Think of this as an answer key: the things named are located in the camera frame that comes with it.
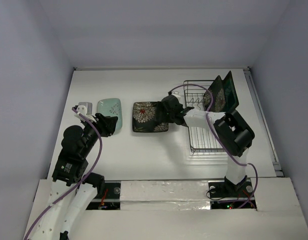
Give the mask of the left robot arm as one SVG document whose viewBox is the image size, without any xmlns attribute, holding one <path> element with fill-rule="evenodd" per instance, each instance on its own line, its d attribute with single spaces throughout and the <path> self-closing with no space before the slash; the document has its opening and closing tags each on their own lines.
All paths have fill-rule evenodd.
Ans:
<svg viewBox="0 0 308 240">
<path fill-rule="evenodd" d="M 91 201 L 107 193 L 104 176 L 87 169 L 87 156 L 96 142 L 113 135 L 118 117 L 77 110 L 75 114 L 84 127 L 72 125 L 64 131 L 47 205 L 29 227 L 26 240 L 71 239 Z"/>
</svg>

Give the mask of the black floral square plate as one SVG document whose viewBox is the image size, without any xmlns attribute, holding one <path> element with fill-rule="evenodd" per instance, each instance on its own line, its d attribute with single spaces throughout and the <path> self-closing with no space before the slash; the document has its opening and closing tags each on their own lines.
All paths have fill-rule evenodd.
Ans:
<svg viewBox="0 0 308 240">
<path fill-rule="evenodd" d="M 169 124 L 156 120 L 156 101 L 134 102 L 132 107 L 132 131 L 134 133 L 163 133 Z"/>
</svg>

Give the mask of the dark green square plate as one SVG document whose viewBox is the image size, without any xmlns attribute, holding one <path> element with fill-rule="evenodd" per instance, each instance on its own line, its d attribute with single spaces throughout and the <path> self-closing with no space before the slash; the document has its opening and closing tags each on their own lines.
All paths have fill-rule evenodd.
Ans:
<svg viewBox="0 0 308 240">
<path fill-rule="evenodd" d="M 231 71 L 229 71 L 225 76 L 225 78 L 222 80 L 222 85 L 225 95 L 225 105 L 223 110 L 225 112 L 230 112 L 236 109 L 237 106 L 239 105 L 239 100 Z"/>
</svg>

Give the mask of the light green plate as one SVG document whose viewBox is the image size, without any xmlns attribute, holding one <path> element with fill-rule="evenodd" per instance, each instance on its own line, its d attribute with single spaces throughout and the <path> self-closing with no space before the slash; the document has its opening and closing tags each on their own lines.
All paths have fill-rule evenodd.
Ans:
<svg viewBox="0 0 308 240">
<path fill-rule="evenodd" d="M 105 117 L 117 117 L 114 135 L 120 133 L 123 126 L 122 104 L 119 98 L 106 98 L 97 103 L 96 112 Z"/>
</svg>

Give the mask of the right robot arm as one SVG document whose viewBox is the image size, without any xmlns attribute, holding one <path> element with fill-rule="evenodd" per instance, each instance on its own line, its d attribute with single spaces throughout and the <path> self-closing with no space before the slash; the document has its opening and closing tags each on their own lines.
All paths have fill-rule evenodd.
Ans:
<svg viewBox="0 0 308 240">
<path fill-rule="evenodd" d="M 186 107 L 174 95 L 168 95 L 157 103 L 156 119 L 159 123 L 171 123 L 187 128 L 210 131 L 227 153 L 227 171 L 224 190 L 236 196 L 247 180 L 247 154 L 255 133 L 238 111 L 210 112 Z"/>
</svg>

